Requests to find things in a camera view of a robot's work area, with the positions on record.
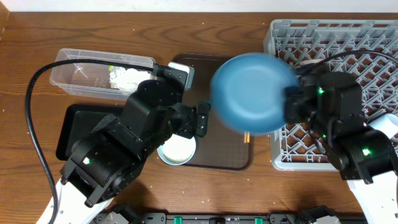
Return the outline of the dark blue plate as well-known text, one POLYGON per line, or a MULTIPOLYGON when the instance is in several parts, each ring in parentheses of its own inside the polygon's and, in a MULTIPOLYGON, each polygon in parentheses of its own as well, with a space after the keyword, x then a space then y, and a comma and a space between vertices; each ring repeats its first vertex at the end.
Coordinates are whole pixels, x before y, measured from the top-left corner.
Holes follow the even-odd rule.
POLYGON ((268 134, 287 124, 285 89, 298 85, 294 71, 283 60, 264 53, 238 55, 211 78, 211 107, 234 131, 268 134))

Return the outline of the white napkin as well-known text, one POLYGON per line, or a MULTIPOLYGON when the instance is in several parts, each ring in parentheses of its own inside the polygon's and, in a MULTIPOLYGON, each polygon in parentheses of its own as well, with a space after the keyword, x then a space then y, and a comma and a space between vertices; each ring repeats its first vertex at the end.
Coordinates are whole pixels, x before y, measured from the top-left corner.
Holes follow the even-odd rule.
POLYGON ((115 78, 115 87, 122 91, 136 91, 141 82, 149 79, 150 73, 148 71, 122 68, 115 78))

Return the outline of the foil wrapper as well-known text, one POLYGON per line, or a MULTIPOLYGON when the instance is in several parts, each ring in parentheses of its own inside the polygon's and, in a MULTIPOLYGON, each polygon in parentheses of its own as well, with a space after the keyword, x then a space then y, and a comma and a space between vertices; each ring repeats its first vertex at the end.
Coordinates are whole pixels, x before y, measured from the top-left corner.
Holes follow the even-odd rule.
POLYGON ((120 68, 119 67, 115 67, 114 65, 110 65, 109 68, 109 83, 111 85, 111 88, 117 88, 116 84, 116 78, 118 77, 118 73, 120 68))

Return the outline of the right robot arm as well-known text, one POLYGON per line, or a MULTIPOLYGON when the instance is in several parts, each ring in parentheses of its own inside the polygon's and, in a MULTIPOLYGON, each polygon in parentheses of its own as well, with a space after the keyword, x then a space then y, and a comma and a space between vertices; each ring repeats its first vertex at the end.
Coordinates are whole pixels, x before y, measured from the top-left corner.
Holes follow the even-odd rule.
POLYGON ((287 123, 305 123, 322 138, 328 162, 347 181, 368 223, 397 223, 397 154, 390 128, 366 124, 362 88, 352 74, 320 64, 295 69, 285 90, 287 123))

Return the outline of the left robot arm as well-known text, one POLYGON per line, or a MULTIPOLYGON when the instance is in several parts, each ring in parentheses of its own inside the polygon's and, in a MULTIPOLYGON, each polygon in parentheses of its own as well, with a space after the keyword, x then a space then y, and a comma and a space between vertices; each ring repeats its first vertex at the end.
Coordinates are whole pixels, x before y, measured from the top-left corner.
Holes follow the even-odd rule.
POLYGON ((182 104, 193 69, 155 64, 123 111, 105 116, 77 140, 51 182, 53 197, 40 223, 89 223, 142 171, 147 157, 173 135, 187 139, 206 134, 210 105, 182 104))

